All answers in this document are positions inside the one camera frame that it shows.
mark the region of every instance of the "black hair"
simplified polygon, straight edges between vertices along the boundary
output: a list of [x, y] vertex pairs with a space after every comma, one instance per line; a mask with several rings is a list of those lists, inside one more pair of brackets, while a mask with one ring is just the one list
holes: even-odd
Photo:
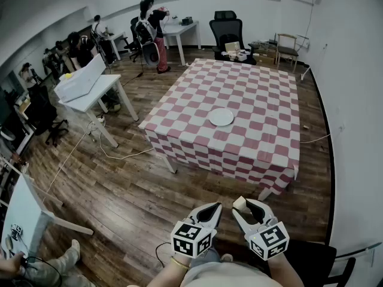
[[68, 35], [68, 42], [71, 48], [76, 47], [79, 40], [80, 40], [80, 34], [78, 32], [72, 32]]
[[154, 0], [141, 0], [141, 2], [139, 3], [139, 10], [141, 11], [139, 16], [141, 19], [145, 19], [146, 12], [149, 9], [149, 5], [153, 2]]

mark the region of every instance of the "wooden chair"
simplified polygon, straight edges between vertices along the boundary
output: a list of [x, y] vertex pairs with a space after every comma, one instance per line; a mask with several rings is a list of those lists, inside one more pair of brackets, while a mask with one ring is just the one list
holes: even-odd
[[[280, 45], [281, 43], [281, 37], [288, 37], [294, 39], [294, 47], [283, 47]], [[298, 59], [298, 52], [295, 50], [295, 46], [297, 43], [297, 38], [293, 35], [289, 34], [278, 34], [278, 46], [276, 48], [276, 68], [279, 68], [279, 62], [281, 60], [281, 57], [287, 57], [291, 59], [291, 66], [293, 65], [293, 59], [295, 58], [295, 65], [293, 73], [295, 72], [295, 68], [297, 66], [297, 59]]]

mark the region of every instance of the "shoe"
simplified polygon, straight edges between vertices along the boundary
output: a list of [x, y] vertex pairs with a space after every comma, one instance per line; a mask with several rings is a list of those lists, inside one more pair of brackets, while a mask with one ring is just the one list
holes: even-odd
[[224, 255], [222, 255], [222, 257], [221, 257], [221, 261], [222, 262], [233, 262], [233, 260], [234, 260], [234, 258], [233, 258], [233, 255], [231, 255], [231, 254], [224, 254]]
[[72, 239], [72, 248], [76, 250], [76, 252], [78, 253], [78, 259], [80, 259], [80, 256], [81, 256], [80, 243], [75, 239]]
[[165, 71], [159, 71], [158, 68], [157, 68], [157, 73], [158, 73], [158, 74], [163, 74], [163, 73], [165, 73], [165, 72], [170, 71], [170, 69], [171, 69], [170, 66], [168, 66], [167, 70], [165, 70]]
[[121, 109], [121, 105], [120, 104], [116, 104], [116, 105], [108, 108], [109, 112], [118, 112], [120, 109]]

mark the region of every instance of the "red pants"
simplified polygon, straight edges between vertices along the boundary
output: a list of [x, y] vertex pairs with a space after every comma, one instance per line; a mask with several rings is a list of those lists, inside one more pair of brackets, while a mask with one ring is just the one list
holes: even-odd
[[166, 56], [166, 48], [163, 38], [156, 37], [154, 42], [157, 44], [158, 52], [160, 53], [160, 62], [158, 64], [159, 71], [166, 71], [168, 68], [168, 57]]

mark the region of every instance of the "black and white marker cube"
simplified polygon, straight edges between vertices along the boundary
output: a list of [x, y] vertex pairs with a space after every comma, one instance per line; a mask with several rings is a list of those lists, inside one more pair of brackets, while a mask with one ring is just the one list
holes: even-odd
[[211, 247], [216, 230], [178, 221], [171, 233], [172, 251], [197, 258]]
[[265, 261], [286, 251], [289, 240], [282, 222], [249, 237], [250, 249]]

